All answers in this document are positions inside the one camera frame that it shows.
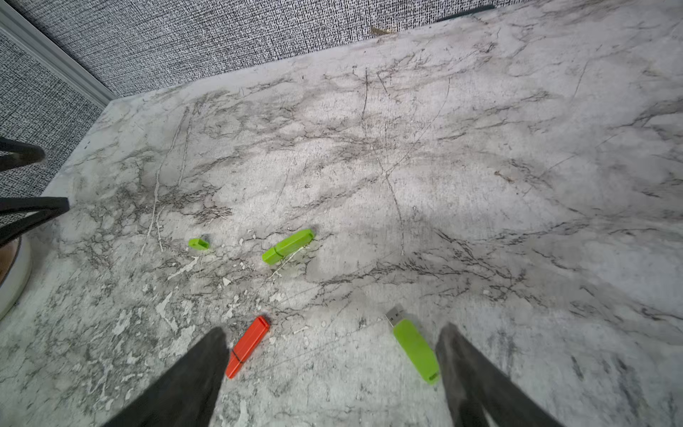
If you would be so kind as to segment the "green usb drive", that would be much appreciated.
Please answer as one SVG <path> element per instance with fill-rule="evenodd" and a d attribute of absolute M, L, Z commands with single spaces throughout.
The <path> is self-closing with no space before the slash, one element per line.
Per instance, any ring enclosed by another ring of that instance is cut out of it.
<path fill-rule="evenodd" d="M 274 265 L 307 246 L 316 237 L 312 229 L 297 231 L 266 251 L 261 259 L 268 265 Z"/>
<path fill-rule="evenodd" d="M 407 318 L 404 308 L 400 304 L 395 305 L 386 313 L 386 318 L 394 338 L 417 373 L 427 384 L 435 385 L 440 376 L 437 356 L 416 325 Z"/>

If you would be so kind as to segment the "red usb drive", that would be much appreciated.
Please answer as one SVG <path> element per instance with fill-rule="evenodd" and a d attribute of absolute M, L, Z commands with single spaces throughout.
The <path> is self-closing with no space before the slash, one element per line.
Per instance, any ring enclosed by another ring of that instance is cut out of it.
<path fill-rule="evenodd" d="M 229 363 L 225 370 L 225 375 L 229 379 L 233 379 L 243 368 L 269 330 L 270 322 L 268 319 L 265 316 L 259 316 L 245 331 L 245 334 L 240 337 L 229 353 Z"/>

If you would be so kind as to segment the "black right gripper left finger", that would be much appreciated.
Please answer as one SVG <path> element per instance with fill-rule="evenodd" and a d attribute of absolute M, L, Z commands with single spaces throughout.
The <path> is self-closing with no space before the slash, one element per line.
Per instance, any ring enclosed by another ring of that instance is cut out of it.
<path fill-rule="evenodd" d="M 108 426 L 208 426 L 229 362 L 226 334 L 211 329 Z"/>

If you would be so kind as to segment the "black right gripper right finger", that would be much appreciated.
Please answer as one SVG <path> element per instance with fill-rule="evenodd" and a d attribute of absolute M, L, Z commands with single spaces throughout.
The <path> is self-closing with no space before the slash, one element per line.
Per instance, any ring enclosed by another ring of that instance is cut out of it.
<path fill-rule="evenodd" d="M 442 327 L 436 356 L 454 426 L 559 426 L 484 356 L 453 323 Z"/>

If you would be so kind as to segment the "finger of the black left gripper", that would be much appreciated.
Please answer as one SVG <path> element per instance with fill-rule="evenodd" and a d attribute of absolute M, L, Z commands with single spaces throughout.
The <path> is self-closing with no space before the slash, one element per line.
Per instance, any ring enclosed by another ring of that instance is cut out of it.
<path fill-rule="evenodd" d="M 42 162 L 46 158 L 44 150 L 37 145 L 0 138 L 0 171 L 24 167 Z"/>
<path fill-rule="evenodd" d="M 25 232 L 64 215 L 69 208 L 69 200 L 66 197 L 2 197 L 2 216 L 19 213 L 25 216 L 1 227 L 1 247 Z"/>

